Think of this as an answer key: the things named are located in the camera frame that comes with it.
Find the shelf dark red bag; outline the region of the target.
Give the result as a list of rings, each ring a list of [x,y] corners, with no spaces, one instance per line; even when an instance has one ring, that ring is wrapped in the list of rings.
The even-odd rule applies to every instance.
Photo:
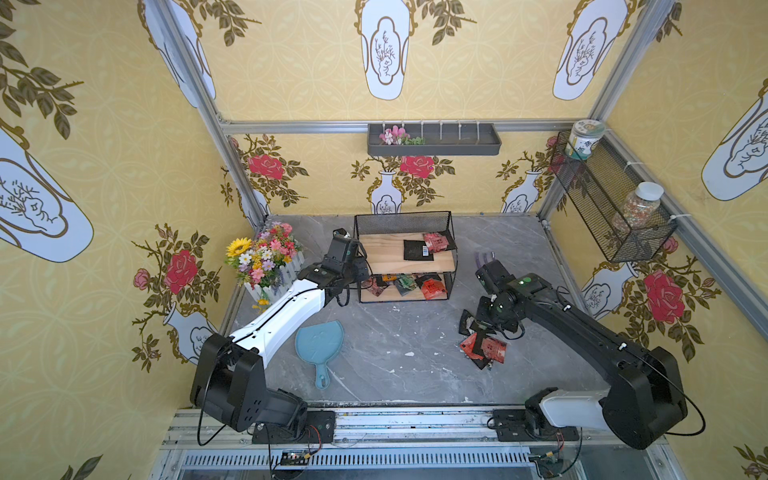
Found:
[[[379,297],[388,287],[389,283],[380,275],[372,275],[361,284],[362,288],[374,297]]]

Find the pink earl grey tea bag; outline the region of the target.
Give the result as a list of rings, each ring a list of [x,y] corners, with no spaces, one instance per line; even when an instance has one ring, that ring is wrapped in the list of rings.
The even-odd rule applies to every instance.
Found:
[[[430,254],[447,251],[451,245],[449,238],[440,232],[424,233],[423,241]]]

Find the black tea bag barcode back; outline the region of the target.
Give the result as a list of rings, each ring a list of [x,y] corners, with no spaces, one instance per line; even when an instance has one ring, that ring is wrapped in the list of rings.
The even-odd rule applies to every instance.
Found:
[[[434,256],[427,252],[423,240],[404,240],[403,259],[405,261],[432,261]]]

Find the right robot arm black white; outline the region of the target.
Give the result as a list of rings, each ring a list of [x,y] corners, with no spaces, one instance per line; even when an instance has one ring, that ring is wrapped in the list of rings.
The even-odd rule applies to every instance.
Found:
[[[573,306],[548,281],[529,273],[515,277],[499,261],[475,273],[486,294],[480,320],[497,331],[516,332],[528,319],[548,330],[603,378],[603,390],[549,387],[525,403],[532,430],[586,428],[612,432],[644,450],[682,422],[696,406],[682,386],[676,358],[662,347],[649,350],[627,340]]]

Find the black wire two-tier shelf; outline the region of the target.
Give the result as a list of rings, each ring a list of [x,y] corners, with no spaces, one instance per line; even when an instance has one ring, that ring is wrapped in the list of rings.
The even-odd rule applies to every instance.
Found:
[[[458,267],[449,211],[367,214],[354,218],[369,277],[358,284],[362,303],[445,301]]]

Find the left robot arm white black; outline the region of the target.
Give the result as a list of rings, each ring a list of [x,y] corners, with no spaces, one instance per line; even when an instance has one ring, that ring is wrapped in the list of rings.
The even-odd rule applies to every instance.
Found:
[[[190,401],[204,414],[237,432],[254,424],[283,428],[295,438],[306,429],[306,402],[266,384],[265,370],[301,325],[354,283],[370,276],[363,257],[339,271],[324,260],[304,267],[298,278],[261,317],[229,336],[203,343]]]

